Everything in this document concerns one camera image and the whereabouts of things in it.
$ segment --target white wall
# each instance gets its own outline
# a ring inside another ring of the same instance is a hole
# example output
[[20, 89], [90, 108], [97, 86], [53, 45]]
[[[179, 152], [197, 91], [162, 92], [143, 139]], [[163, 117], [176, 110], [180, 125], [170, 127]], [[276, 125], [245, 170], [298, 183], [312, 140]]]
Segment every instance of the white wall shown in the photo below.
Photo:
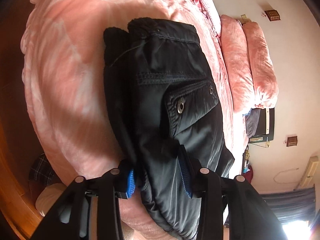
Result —
[[[269, 148], [250, 146], [252, 184], [260, 193], [293, 190], [311, 155], [320, 156], [320, 27], [303, 0], [213, 0], [219, 14], [246, 14], [265, 34], [274, 64], [279, 97], [275, 138]], [[263, 17], [265, 9], [279, 12], [281, 21]], [[288, 135], [298, 146], [286, 147]], [[320, 204], [320, 172], [317, 177]]]

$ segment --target electrical outlet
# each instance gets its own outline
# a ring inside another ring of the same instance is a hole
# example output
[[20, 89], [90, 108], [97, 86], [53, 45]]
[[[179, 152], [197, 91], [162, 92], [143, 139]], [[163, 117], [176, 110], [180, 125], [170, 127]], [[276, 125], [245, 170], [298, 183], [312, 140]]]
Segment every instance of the electrical outlet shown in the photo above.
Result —
[[244, 23], [249, 22], [249, 18], [245, 14], [241, 15], [241, 18], [243, 19]]

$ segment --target black jacket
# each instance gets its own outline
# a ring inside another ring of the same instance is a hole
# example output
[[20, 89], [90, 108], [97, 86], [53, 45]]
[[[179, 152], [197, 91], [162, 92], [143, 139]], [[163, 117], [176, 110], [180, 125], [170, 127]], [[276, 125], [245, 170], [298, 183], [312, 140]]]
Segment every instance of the black jacket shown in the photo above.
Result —
[[222, 176], [234, 161], [211, 70], [192, 25], [140, 18], [128, 30], [104, 33], [110, 123], [153, 220], [178, 239], [194, 239], [201, 200], [184, 190], [179, 145]]

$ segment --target red cloth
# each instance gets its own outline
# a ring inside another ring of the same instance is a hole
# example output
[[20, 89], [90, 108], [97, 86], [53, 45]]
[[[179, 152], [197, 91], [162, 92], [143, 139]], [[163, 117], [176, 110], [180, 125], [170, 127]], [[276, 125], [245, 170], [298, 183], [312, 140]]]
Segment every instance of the red cloth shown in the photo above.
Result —
[[243, 174], [243, 176], [246, 178], [247, 181], [249, 181], [249, 183], [251, 183], [253, 179], [253, 169], [251, 165], [249, 165], [248, 168], [249, 168], [249, 171]]

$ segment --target pink pillow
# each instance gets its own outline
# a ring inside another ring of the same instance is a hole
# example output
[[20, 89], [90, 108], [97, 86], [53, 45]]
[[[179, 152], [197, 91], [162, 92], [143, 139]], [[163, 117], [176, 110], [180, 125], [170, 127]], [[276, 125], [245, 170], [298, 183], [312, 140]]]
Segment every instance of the pink pillow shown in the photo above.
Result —
[[247, 114], [254, 107], [254, 89], [247, 40], [241, 25], [221, 16], [221, 49], [226, 64], [234, 113]]
[[243, 25], [247, 37], [250, 66], [255, 93], [255, 107], [273, 108], [279, 88], [263, 31], [256, 22]]

